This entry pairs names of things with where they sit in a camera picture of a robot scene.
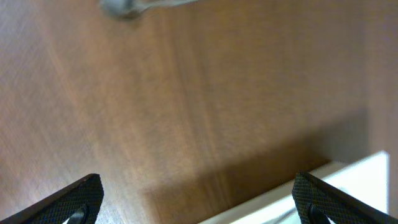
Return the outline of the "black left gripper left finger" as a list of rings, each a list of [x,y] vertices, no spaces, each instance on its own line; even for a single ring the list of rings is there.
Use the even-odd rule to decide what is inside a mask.
[[[104,190],[99,174],[88,174],[1,223],[95,223]]]

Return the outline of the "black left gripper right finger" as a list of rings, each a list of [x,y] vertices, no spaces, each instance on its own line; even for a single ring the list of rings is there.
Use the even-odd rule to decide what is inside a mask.
[[[397,224],[396,218],[306,172],[295,176],[292,196],[302,223]]]

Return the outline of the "dark small teaspoon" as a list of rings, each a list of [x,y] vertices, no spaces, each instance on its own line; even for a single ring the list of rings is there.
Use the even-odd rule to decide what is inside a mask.
[[[297,209],[293,208],[263,224],[301,224],[301,221]]]

